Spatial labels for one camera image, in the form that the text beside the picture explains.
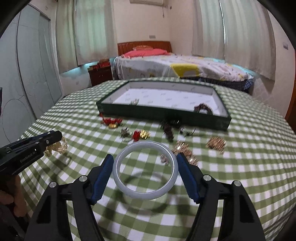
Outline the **left hand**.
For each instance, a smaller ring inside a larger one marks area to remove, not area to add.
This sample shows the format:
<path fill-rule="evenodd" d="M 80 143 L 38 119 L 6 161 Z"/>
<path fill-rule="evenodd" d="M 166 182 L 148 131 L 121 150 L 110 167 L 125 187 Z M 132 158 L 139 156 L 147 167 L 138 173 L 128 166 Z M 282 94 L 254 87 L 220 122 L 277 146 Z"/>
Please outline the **left hand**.
<path fill-rule="evenodd" d="M 1 204 L 14 204 L 16 217 L 24 217 L 27 214 L 27 204 L 22 192 L 19 175 L 13 176 L 1 184 Z"/>

